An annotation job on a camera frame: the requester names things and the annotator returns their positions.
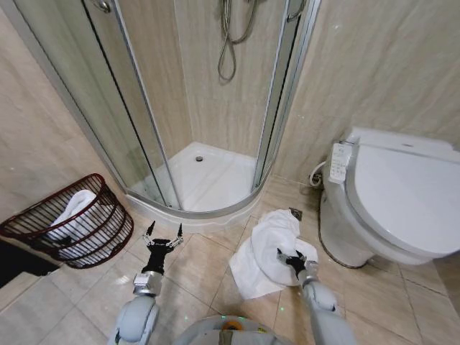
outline white cloth on floor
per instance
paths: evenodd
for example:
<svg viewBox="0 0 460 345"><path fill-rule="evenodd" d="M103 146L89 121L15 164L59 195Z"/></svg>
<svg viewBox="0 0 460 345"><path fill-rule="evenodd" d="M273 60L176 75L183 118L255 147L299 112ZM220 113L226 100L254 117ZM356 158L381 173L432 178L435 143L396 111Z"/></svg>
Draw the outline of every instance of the white cloth on floor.
<svg viewBox="0 0 460 345"><path fill-rule="evenodd" d="M273 282L288 286L299 285L292 267L277 259L277 248L290 256L297 255L295 250L298 250L309 260L318 261L315 247L299 240L299 235L299 221L289 210L270 212L252 230L254 258L263 273Z"/></svg>
<svg viewBox="0 0 460 345"><path fill-rule="evenodd" d="M230 259L231 272L244 299L299 284L293 269L277 259L280 248L287 255L296 255L297 249L308 259L318 261L315 247L297 239L299 234L298 220L289 210L273 211L260 219L252 235Z"/></svg>

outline laundry basket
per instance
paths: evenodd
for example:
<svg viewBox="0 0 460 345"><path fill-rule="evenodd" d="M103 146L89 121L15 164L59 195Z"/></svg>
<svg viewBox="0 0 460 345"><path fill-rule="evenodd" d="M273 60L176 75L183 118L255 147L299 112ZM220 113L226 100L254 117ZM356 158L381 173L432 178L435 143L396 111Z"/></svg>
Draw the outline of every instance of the laundry basket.
<svg viewBox="0 0 460 345"><path fill-rule="evenodd" d="M96 195L81 211L51 226L81 190ZM134 221L99 174L88 175L0 224L0 235L17 239L74 268L115 256L129 241Z"/></svg>

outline tiled floor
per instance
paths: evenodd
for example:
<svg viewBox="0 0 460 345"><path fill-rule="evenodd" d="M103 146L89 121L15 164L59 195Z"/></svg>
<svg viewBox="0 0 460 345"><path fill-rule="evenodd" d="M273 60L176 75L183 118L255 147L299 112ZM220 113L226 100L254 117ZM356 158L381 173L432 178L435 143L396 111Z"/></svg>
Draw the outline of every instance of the tiled floor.
<svg viewBox="0 0 460 345"><path fill-rule="evenodd" d="M458 344L460 318L433 264L406 267L375 258L360 270L330 260L318 242L319 194L273 177L245 227L187 234L167 257L159 323L151 344L170 344L193 322L238 314L273 328L296 344L314 344L310 316L298 288L242 300L229 258L265 212L293 206L303 211L301 236L315 245L320 279L337 295L341 312L360 344ZM136 231L125 250L99 267L62 267L33 284L0 313L1 344L105 344L116 316L132 295L132 278L148 260L141 233L150 220L133 213ZM175 230L155 227L155 236Z"/></svg>

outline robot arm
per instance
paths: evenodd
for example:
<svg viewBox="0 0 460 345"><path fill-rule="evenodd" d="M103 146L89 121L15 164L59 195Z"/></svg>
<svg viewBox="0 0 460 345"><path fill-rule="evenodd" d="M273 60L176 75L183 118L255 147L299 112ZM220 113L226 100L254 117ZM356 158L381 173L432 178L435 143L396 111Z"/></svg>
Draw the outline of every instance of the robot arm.
<svg viewBox="0 0 460 345"><path fill-rule="evenodd" d="M183 242L182 224L176 239L150 239L155 222L143 235L150 250L150 258L142 272L134 277L134 291L136 297L126 303L118 319L115 329L107 344L118 344L120 339L130 343L137 342L145 345L149 342L160 309L155 302L155 297L160 294L161 281L165 273L164 264L166 254Z"/></svg>
<svg viewBox="0 0 460 345"><path fill-rule="evenodd" d="M302 285L316 345L356 345L350 325L340 315L336 297L318 280L318 263L307 261L300 252L297 254L289 257L278 249L278 259L293 267Z"/></svg>

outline toilet lid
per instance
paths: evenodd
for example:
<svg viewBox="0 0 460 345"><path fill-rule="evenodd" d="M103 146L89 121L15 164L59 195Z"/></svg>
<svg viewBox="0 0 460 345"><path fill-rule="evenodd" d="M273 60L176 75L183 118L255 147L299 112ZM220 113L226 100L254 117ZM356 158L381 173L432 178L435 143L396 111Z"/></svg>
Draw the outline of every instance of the toilet lid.
<svg viewBox="0 0 460 345"><path fill-rule="evenodd" d="M440 257L460 249L459 179L460 153L445 161L359 145L346 192L380 236L414 254Z"/></svg>

